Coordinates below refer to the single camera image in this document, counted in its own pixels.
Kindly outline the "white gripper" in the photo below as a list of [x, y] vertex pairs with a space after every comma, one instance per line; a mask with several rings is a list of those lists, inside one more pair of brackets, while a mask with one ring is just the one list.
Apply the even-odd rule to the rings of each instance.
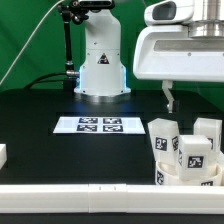
[[145, 9], [144, 21], [133, 73], [163, 80], [169, 113], [179, 107], [172, 81], [224, 82], [224, 0], [163, 0]]

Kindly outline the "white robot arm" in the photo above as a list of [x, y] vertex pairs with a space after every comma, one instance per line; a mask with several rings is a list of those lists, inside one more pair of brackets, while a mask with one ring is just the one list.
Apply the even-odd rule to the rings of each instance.
[[[114, 0], [76, 0], [71, 6], [86, 34], [77, 91], [94, 100], [128, 93], [120, 22], [111, 14]], [[133, 74], [140, 80], [161, 80], [169, 110], [174, 81], [224, 82], [224, 0], [163, 0], [146, 7], [144, 21]]]

